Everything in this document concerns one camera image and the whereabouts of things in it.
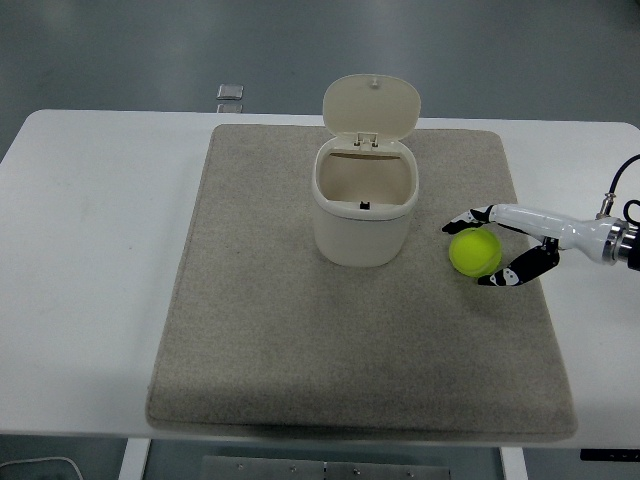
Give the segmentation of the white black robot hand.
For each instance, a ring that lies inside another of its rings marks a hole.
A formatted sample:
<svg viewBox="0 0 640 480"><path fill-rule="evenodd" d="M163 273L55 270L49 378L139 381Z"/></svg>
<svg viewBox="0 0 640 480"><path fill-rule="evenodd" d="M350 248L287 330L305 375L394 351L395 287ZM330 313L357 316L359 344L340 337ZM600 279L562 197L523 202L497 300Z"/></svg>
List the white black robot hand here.
<svg viewBox="0 0 640 480"><path fill-rule="evenodd" d="M497 224L538 240L537 246L522 253L505 268L477 280L482 286L514 287L535 280L558 266L562 250L576 249L596 263L614 263L610 239L614 223L611 218L580 221L516 204L495 204L467 210L445 224L442 230L453 235L466 228Z"/></svg>

